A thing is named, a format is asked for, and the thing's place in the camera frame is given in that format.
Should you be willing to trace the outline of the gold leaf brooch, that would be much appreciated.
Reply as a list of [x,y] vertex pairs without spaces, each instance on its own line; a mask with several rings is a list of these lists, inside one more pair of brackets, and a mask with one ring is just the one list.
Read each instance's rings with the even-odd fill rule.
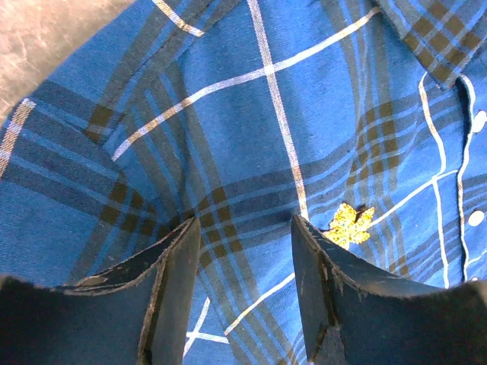
[[374,207],[355,210],[343,202],[333,215],[329,229],[323,231],[323,236],[337,246],[349,250],[351,244],[359,245],[370,238],[368,229],[374,213]]

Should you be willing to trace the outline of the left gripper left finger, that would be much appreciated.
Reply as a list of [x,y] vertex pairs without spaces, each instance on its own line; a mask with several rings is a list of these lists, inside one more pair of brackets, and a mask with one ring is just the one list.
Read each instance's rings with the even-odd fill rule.
[[192,217],[127,260],[73,285],[1,278],[3,364],[179,364],[201,227]]

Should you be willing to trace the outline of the blue plaid shirt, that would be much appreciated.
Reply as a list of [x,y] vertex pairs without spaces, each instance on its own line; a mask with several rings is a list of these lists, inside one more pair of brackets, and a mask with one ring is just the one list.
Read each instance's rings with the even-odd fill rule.
[[179,364],[313,364],[300,216],[348,252],[486,283],[484,1],[136,1],[1,128],[1,278],[73,285],[194,217]]

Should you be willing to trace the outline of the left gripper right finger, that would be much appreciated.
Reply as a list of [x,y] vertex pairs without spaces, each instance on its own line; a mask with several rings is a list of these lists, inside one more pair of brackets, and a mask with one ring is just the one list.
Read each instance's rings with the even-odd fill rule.
[[300,216],[292,255],[313,364],[484,364],[486,283],[441,289],[384,271]]

